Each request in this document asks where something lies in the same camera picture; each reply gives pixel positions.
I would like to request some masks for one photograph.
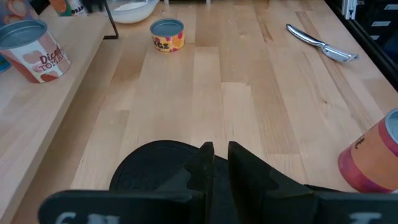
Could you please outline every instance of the silver metal lid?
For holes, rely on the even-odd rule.
[[[14,49],[33,43],[47,31],[40,20],[19,21],[0,28],[0,50]]]
[[[184,30],[184,24],[178,19],[160,19],[150,26],[150,32],[159,37],[172,37]]]
[[[393,109],[386,116],[386,129],[391,138],[398,144],[398,110]]]

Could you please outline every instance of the yellow can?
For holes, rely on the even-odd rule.
[[[185,43],[184,24],[178,19],[161,19],[150,26],[155,48],[161,52],[174,52]]]

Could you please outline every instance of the tin can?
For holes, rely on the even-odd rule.
[[[160,19],[150,26],[155,48],[161,52],[174,52],[185,43],[184,24],[178,19]]]
[[[87,16],[87,10],[80,0],[50,0],[59,16]]]
[[[39,19],[39,16],[29,0],[0,0],[0,27],[31,19]]]
[[[338,158],[345,180],[360,192],[398,189],[398,110],[345,149]]]
[[[0,74],[5,72],[8,68],[11,67],[11,64],[6,61],[6,59],[0,55]]]
[[[0,28],[0,54],[33,83],[54,80],[70,67],[70,61],[47,25],[38,20]]]

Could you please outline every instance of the wooden countertop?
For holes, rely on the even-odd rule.
[[[149,26],[176,17],[186,45],[153,48]],[[361,60],[341,64],[293,37],[290,23]],[[398,94],[322,0],[160,2],[103,41],[13,223],[32,222],[64,189],[107,189],[119,163],[158,139],[237,141],[291,178],[353,191],[339,153],[397,107]]]
[[[14,216],[108,22],[92,17],[42,19],[72,66],[64,76],[44,84],[29,83],[15,68],[0,75],[0,223],[9,223]]]

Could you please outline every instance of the pink can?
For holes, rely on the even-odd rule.
[[[43,21],[20,21],[0,28],[0,53],[33,83],[54,80],[70,67]]]

